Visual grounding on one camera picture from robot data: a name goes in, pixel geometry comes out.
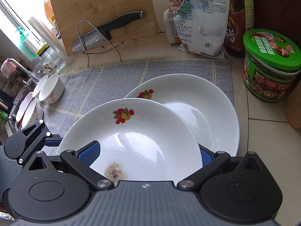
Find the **gray cloth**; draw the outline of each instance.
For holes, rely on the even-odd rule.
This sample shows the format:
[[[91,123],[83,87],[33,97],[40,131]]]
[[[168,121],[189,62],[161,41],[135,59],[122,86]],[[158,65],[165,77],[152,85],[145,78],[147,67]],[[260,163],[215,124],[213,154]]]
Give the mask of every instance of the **gray cloth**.
[[[40,103],[49,130],[63,137],[70,127],[91,109],[124,98],[141,83],[157,76],[184,73],[205,78],[217,85],[233,103],[231,69],[228,60],[180,59],[120,63],[60,75],[65,90],[54,104]],[[57,147],[44,147],[55,155]]]

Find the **plastic wrap roll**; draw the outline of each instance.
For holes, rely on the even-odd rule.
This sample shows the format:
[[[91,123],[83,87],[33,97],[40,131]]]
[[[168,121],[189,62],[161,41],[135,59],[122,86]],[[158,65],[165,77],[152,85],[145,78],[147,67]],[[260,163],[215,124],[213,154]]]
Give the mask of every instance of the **plastic wrap roll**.
[[[74,61],[73,57],[69,57],[67,55],[67,52],[62,43],[60,43],[57,37],[51,32],[51,30],[49,30],[49,28],[44,24],[43,21],[36,18],[35,16],[31,16],[28,22],[49,44],[49,46],[58,53],[60,58],[62,58],[67,63]]]

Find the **bottle of orange liquid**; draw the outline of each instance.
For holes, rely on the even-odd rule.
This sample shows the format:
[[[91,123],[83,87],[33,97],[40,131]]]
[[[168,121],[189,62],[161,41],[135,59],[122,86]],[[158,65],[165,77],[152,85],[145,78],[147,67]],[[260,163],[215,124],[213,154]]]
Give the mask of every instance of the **bottle of orange liquid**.
[[[50,0],[44,0],[44,9],[45,9],[46,18],[53,25],[53,27],[55,27],[55,15],[53,13]]]

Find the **blue gripper pad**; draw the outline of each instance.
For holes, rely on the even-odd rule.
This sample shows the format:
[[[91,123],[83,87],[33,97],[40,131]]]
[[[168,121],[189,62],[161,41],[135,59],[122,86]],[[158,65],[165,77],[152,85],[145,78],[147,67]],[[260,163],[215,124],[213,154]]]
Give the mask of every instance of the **blue gripper pad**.
[[[203,167],[209,164],[211,161],[213,161],[213,156],[203,149],[201,149],[201,155],[203,160]]]
[[[77,153],[77,159],[89,167],[100,155],[100,143],[98,141],[92,141],[85,147],[79,149]]]

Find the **wooden cutting board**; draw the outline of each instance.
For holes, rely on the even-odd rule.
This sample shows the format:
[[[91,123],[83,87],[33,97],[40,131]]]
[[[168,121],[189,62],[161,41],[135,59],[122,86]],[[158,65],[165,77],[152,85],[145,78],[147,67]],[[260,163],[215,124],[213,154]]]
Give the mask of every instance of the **wooden cutting board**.
[[[78,38],[76,25],[88,20],[95,26],[128,11],[143,10],[145,18],[111,30],[111,42],[155,36],[159,33],[152,0],[51,0],[53,12],[64,46],[69,56],[73,55],[72,42]],[[79,25],[81,35],[93,30],[88,23]]]

